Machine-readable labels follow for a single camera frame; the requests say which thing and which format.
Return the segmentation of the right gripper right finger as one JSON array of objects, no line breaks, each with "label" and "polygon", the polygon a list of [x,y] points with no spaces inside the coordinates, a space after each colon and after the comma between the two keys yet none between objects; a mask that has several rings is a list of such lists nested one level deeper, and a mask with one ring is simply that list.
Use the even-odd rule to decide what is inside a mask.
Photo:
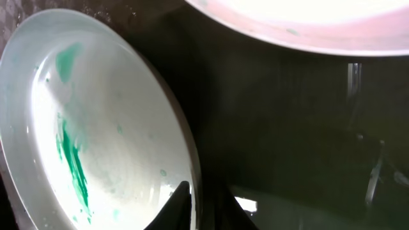
[{"label": "right gripper right finger", "polygon": [[225,186],[204,190],[204,230],[258,230]]}]

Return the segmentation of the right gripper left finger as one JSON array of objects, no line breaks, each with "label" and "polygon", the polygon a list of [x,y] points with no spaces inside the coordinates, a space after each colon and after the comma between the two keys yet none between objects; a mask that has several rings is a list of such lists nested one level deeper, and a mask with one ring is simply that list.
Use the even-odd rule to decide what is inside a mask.
[{"label": "right gripper left finger", "polygon": [[182,181],[145,230],[190,230],[190,185]]}]

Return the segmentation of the pale blue plate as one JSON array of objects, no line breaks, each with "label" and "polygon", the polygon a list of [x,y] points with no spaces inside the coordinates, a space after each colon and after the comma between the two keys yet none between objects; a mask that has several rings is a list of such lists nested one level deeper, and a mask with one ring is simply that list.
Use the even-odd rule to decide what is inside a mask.
[{"label": "pale blue plate", "polygon": [[187,189],[201,216],[189,124],[156,69],[74,10],[33,14],[1,56],[1,144],[35,229],[146,229]]}]

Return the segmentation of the white plate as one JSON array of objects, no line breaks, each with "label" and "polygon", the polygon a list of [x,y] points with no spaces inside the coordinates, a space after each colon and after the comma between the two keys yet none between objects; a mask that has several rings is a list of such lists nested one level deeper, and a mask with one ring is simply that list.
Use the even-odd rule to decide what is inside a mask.
[{"label": "white plate", "polygon": [[239,33],[336,56],[408,55],[408,0],[186,0]]}]

